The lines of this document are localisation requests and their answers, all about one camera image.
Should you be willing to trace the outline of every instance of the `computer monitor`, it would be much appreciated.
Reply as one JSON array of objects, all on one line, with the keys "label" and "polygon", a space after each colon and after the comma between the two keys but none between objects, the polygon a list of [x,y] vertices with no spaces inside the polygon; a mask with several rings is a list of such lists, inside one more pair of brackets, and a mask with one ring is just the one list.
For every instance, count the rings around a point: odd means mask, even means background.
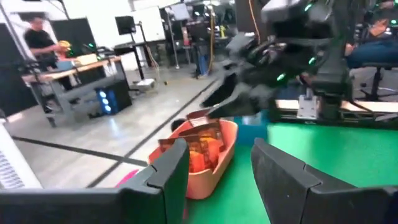
[{"label": "computer monitor", "polygon": [[190,19],[191,16],[188,12],[187,5],[185,3],[174,4],[170,6],[174,13],[174,19],[176,21],[183,21],[185,19]]}]

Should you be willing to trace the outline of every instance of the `green tabletop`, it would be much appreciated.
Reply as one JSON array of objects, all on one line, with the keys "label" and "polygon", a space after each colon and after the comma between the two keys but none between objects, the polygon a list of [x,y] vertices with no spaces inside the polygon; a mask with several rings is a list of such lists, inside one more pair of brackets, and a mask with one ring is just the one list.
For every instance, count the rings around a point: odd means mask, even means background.
[{"label": "green tabletop", "polygon": [[[272,145],[357,187],[398,185],[397,131],[276,124],[268,132]],[[187,223],[269,223],[250,155],[251,147],[236,146],[213,194],[188,201]]]}]

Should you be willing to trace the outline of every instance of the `wall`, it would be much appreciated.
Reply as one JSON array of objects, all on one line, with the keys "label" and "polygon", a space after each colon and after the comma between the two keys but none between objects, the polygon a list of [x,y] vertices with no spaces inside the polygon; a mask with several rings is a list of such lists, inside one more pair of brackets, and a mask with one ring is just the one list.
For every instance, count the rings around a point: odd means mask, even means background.
[{"label": "wall", "polygon": [[179,2],[180,0],[135,0],[133,5],[135,10],[140,10],[153,6],[165,7]]},{"label": "wall", "polygon": [[[61,7],[59,2],[54,1],[53,3],[55,5],[58,4],[59,7]],[[7,14],[9,20],[12,23],[12,26],[13,26],[16,34],[17,34],[16,37],[13,37],[14,40],[19,39],[19,42],[22,44],[22,48],[20,48],[20,46],[18,46],[21,54],[27,55],[30,58],[33,58],[33,55],[31,54],[31,52],[30,52],[29,48],[27,47],[25,40],[23,38],[25,30],[29,28],[29,23],[22,21],[18,15],[18,12],[46,12],[48,17],[53,20],[66,18],[62,12],[60,12],[56,7],[52,6],[47,1],[25,2],[22,0],[2,0],[2,5],[4,7],[4,10],[6,11],[6,14]],[[1,14],[0,21],[5,23],[5,20],[4,20],[4,17],[2,14]],[[50,34],[50,36],[53,38],[54,41],[57,40],[55,38],[55,35],[53,33],[53,30],[52,30],[49,22],[45,22],[44,30],[46,30]]]},{"label": "wall", "polygon": [[[49,19],[52,21],[63,20],[67,17],[62,11],[62,5],[56,1],[51,0],[41,2],[25,2],[23,0],[1,0],[4,9],[9,16],[13,28],[17,32],[17,37],[21,44],[22,50],[29,57],[33,55],[26,46],[23,39],[23,33],[29,27],[29,23],[21,21],[17,12],[46,12]],[[68,15],[71,19],[79,19],[87,17],[95,42],[99,46],[114,47],[116,44],[122,44],[131,41],[128,35],[119,36],[118,28],[114,20],[115,16],[125,16],[131,12],[129,0],[63,0],[67,9]],[[4,18],[0,17],[0,22],[4,22]],[[44,24],[44,29],[50,34],[56,42],[55,34],[49,22]],[[137,63],[134,54],[127,54],[122,56],[122,63],[125,70],[135,70]]]}]

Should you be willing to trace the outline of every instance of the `monitor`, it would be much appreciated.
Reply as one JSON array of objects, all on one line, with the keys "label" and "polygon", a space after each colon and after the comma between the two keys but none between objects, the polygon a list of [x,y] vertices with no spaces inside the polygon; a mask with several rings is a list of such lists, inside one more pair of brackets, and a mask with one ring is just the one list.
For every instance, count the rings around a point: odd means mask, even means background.
[{"label": "monitor", "polygon": [[136,24],[132,16],[115,17],[119,35],[136,33]]},{"label": "monitor", "polygon": [[174,13],[174,19],[176,21],[183,21],[185,19],[190,19],[187,5],[185,3],[174,4],[170,6],[171,10]]}]

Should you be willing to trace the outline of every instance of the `jeans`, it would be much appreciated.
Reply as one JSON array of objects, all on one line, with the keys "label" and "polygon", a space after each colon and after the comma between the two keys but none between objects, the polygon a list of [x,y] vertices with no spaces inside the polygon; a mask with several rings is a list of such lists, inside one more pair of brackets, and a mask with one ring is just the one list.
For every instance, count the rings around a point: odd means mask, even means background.
[{"label": "jeans", "polygon": [[346,56],[346,61],[349,69],[365,63],[398,63],[398,42],[376,41],[360,45]]}]

